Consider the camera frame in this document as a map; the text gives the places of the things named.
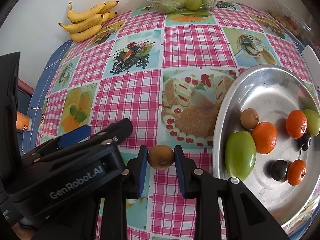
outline printed cake image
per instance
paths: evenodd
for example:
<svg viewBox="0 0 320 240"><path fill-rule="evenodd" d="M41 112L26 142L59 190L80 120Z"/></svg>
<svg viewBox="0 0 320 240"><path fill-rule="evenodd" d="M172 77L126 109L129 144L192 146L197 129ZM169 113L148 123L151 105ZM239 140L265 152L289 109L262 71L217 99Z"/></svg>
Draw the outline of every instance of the printed cake image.
<svg viewBox="0 0 320 240"><path fill-rule="evenodd" d="M184 142L195 147L211 147L220 105L234 81L235 72L168 72L177 74L168 77L164 73L161 122L166 137L175 138L172 142L175 144Z"/></svg>

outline checkered tablecloth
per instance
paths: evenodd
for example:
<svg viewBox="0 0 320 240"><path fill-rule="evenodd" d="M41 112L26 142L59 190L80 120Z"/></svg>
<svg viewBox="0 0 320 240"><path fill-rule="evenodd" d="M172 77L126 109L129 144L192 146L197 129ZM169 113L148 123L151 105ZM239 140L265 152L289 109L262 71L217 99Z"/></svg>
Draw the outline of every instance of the checkered tablecloth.
<svg viewBox="0 0 320 240"><path fill-rule="evenodd" d="M121 152L134 157L140 145L151 149L160 142L162 91L167 77L183 71L192 73L188 74L191 77L206 71L225 71L227 75L238 76L253 65L270 63L270 58L263 56L255 58L254 63L249 54L238 57L237 37L241 35L261 41L271 60L293 72L315 92L306 64L294 43L276 33L265 33L260 23L248 15L271 20L267 13L233 4L203 14L187 12L169 18L156 13L152 7L139 8L118 14L107 22L103 27L105 34L101 34L104 40L99 41L97 34L86 41L73 42L45 91L47 105L43 109L43 124L39 130L33 130L37 134L36 145L61 134L62 112L69 110L65 105L67 97L80 89L81 93L90 91L93 96L90 116L85 119L92 134L113 122L129 118L134 129L119 147ZM138 45L140 52L136 57L139 60L128 67L126 60L136 48L133 46ZM116 67L121 64L127 68L115 74ZM210 172L212 147L183 149L198 167ZM141 203L129 203L128 239L192 239L196 201L182 198L174 165L162 171L151 168L147 177ZM136 221L129 214L131 205L139 214ZM220 217L225 238L222 214ZM96 239L100 238L100 225L101 216Z"/></svg>

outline metal tray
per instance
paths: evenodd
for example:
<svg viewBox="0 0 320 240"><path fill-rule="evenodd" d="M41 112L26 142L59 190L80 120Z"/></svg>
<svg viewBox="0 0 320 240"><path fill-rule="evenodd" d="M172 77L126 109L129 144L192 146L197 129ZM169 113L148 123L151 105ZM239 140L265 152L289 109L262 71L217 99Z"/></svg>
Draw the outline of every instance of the metal tray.
<svg viewBox="0 0 320 240"><path fill-rule="evenodd" d="M268 168L274 160L283 159L290 163L298 158L297 141L285 130L288 114L294 109L312 109L319 114L319 107L304 83L288 70L269 64L246 70L229 88L217 117L212 150L214 177L229 178L225 169L225 145L232 133L244 130L240 114L249 107L258 112L259 122L275 125L278 137L271 153L257 153L253 171L244 184L284 227L302 211L316 188L320 175L320 136L312 137L309 149L301 154L300 158L307 165L307 174L298 186L273 180ZM219 205L223 212L221 200Z"/></svg>

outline dark purple fruit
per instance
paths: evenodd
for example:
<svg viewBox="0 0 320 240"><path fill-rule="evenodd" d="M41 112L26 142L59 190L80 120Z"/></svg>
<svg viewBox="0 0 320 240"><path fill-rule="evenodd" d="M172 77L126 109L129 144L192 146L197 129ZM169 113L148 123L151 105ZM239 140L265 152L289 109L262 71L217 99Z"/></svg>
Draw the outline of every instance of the dark purple fruit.
<svg viewBox="0 0 320 240"><path fill-rule="evenodd" d="M302 137L300 138L300 147L302 151L306 151L308 150L309 146L310 146L310 142L311 142L311 135L308 133L305 133L304 135L302 135Z"/></svg>
<svg viewBox="0 0 320 240"><path fill-rule="evenodd" d="M274 180L281 180L285 177L288 170L288 164L284 160L276 160L274 163L270 166L270 176Z"/></svg>

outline orange cup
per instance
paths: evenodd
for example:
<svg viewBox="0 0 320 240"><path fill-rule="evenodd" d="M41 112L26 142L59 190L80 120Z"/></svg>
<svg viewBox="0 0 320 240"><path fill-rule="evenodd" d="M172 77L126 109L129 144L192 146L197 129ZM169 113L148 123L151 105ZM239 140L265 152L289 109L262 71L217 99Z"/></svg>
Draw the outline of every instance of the orange cup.
<svg viewBox="0 0 320 240"><path fill-rule="evenodd" d="M32 119L17 111L16 127L19 130L30 131Z"/></svg>

